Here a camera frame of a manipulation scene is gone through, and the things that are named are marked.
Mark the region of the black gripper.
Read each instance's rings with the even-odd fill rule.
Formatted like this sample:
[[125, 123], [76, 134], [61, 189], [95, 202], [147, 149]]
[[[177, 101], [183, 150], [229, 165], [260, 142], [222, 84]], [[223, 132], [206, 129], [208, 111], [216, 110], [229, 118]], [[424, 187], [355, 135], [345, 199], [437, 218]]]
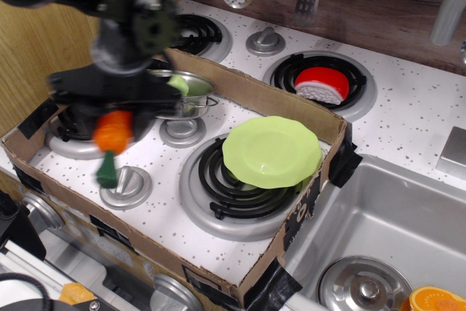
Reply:
[[110, 74], [95, 64], [49, 76], [54, 102], [89, 117], [112, 111], [129, 111], [136, 119], [151, 120], [174, 114], [181, 93], [168, 84], [169, 76], [155, 76], [148, 69], [134, 74]]

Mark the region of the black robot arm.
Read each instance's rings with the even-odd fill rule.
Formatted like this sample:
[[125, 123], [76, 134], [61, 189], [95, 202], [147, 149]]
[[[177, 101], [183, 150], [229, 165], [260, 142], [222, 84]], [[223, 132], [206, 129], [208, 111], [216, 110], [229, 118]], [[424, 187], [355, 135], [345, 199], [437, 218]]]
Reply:
[[155, 117], [173, 113], [181, 94], [149, 73], [155, 55], [178, 38], [173, 0], [2, 0], [14, 7], [50, 3], [97, 17], [100, 31], [90, 50], [92, 64], [49, 78], [52, 99], [101, 116], [121, 109]]

